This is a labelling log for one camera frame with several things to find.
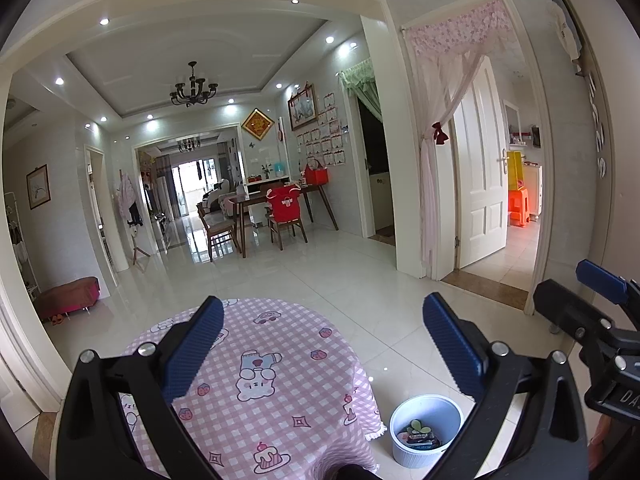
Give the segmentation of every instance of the blue gripper pad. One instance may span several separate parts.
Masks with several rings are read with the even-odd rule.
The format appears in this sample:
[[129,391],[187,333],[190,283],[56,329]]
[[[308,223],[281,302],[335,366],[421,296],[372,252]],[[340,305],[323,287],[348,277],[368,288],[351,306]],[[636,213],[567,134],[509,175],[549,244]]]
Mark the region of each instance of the blue gripper pad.
[[222,330],[224,320],[222,301],[213,296],[207,298],[193,315],[189,321],[190,329],[164,367],[162,396],[168,404],[187,394],[211,345]]
[[442,355],[460,391],[479,402],[484,394],[484,359],[466,338],[458,316],[437,292],[424,298],[424,325]]
[[575,277],[613,304],[625,304],[629,299],[625,280],[589,260],[583,260],[575,267]]

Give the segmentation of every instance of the dining table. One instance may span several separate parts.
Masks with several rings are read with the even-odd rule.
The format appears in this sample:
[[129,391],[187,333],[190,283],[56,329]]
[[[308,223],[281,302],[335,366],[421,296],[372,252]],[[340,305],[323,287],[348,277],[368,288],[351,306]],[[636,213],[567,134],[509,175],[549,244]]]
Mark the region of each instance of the dining table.
[[[329,217],[331,218],[331,222],[334,224],[334,228],[338,230],[338,223],[335,221],[334,212],[331,209],[331,204],[329,204],[329,200],[326,197],[326,193],[324,192],[324,188],[321,184],[309,184],[308,186],[300,187],[300,194],[305,199],[306,211],[309,213],[309,219],[313,222],[314,215],[311,212],[311,204],[309,203],[308,194],[311,192],[317,191],[322,198],[322,202],[324,203],[324,207],[326,211],[329,213]],[[256,205],[259,203],[267,202],[267,191],[256,191],[254,193],[248,193],[244,196],[232,196],[229,197],[229,202],[231,202],[233,207],[233,218],[234,218],[234,229],[236,231],[236,235],[238,234],[238,226],[240,227],[240,250],[242,252],[242,257],[246,258],[246,239],[244,233],[244,213],[248,210],[249,206]]]
[[[370,471],[369,441],[386,431],[349,343],[324,316],[266,298],[222,300],[224,326],[187,394],[172,407],[224,480],[324,480],[339,467]],[[196,308],[153,325],[125,350],[158,343]],[[166,476],[131,395],[124,417],[148,469]]]

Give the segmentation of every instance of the orange plastic stool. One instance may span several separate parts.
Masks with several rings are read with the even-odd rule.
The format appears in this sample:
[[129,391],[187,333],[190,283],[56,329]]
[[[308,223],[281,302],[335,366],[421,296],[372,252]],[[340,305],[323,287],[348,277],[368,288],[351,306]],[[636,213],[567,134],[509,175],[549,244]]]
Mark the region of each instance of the orange plastic stool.
[[529,192],[526,187],[522,187],[517,191],[509,191],[509,218],[511,225],[524,227],[529,218]]

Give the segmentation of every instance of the red tassel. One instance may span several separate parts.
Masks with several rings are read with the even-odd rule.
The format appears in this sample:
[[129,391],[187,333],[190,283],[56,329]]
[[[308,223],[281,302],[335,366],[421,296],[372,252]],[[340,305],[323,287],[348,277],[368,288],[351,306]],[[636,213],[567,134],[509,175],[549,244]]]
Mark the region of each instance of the red tassel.
[[449,139],[449,136],[442,131],[442,124],[433,123],[431,127],[434,128],[433,139],[436,141],[436,144],[444,144],[444,141]]

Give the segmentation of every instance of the red bag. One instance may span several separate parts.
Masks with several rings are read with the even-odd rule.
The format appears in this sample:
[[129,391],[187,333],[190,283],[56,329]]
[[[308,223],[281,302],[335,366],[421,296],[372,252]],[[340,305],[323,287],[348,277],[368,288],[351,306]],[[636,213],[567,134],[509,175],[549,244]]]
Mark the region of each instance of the red bag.
[[267,200],[273,211],[273,219],[278,222],[290,222],[300,218],[298,186],[275,187],[267,192]]
[[327,182],[329,182],[329,172],[318,162],[317,159],[314,160],[318,163],[318,168],[316,170],[312,170],[308,164],[306,165],[306,183],[310,186],[322,186],[322,184],[326,184]]

